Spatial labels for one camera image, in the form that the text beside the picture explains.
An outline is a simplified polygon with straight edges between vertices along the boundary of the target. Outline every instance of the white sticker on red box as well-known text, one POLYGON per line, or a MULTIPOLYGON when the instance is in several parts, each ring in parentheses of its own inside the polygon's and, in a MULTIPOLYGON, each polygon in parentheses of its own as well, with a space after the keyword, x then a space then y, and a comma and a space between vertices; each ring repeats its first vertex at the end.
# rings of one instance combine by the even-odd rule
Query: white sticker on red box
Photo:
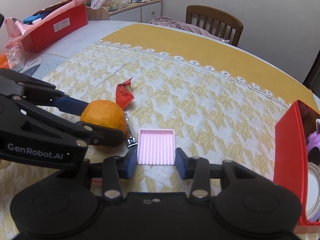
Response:
POLYGON ((70 19, 69 18, 64 19, 64 20, 53 25, 54 32, 56 33, 57 31, 62 30, 63 28, 65 28, 69 25, 70 25, 70 19))

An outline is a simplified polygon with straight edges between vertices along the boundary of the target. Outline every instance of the white round lid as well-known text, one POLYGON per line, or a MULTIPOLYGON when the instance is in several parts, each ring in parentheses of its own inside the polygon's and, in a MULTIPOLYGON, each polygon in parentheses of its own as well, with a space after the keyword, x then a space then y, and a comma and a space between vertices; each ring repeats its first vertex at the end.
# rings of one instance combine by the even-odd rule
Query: white round lid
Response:
POLYGON ((306 215, 310 219, 319 209, 320 203, 320 169, 313 163, 308 163, 308 197, 306 215))

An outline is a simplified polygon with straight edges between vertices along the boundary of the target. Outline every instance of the orange fruit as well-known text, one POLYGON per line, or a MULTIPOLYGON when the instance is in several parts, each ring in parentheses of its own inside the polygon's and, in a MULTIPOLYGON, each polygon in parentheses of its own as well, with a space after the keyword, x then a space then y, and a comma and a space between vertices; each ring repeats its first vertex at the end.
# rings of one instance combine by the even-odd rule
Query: orange fruit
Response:
POLYGON ((123 133, 127 130, 124 111, 109 100, 92 101, 82 112, 80 121, 119 129, 123 133))

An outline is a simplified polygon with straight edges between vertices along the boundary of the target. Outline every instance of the pink plastic bag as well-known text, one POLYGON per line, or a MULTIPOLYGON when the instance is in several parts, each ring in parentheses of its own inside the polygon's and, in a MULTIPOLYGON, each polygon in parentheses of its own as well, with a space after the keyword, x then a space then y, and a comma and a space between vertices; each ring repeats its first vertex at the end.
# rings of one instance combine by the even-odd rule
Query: pink plastic bag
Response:
POLYGON ((85 3, 86 0, 72 0, 71 2, 61 6, 60 8, 54 10, 46 18, 32 25, 24 24, 17 20, 16 18, 6 18, 4 20, 5 27, 7 28, 8 37, 11 39, 7 41, 4 45, 7 49, 12 49, 13 47, 19 45, 24 37, 26 37, 33 30, 38 28, 40 25, 44 24, 47 21, 50 21, 57 15, 85 3))

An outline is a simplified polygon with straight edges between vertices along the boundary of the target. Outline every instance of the yellow and white tablecloth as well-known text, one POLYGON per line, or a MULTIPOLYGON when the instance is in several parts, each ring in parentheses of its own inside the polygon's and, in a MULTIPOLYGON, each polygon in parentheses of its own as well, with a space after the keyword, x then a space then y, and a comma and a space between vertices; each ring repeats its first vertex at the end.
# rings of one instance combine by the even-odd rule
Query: yellow and white tablecloth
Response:
MULTIPOLYGON (((318 110, 309 90, 269 64, 216 41, 148 25, 131 25, 97 41, 44 81, 80 100, 114 101, 116 85, 131 77, 135 99, 125 111, 136 136, 140 128, 174 129, 176 147, 188 156, 211 163, 232 159, 268 179, 273 179, 276 122, 297 99, 318 110)), ((125 144, 90 146, 86 157, 96 163, 126 152, 125 144)), ((52 172, 15 163, 0 170, 0 239, 17 233, 9 213, 13 196, 52 172)), ((125 191, 142 192, 189 192, 191 185, 174 166, 147 165, 122 183, 125 191)), ((218 180, 211 186, 212 195, 220 192, 218 180)))

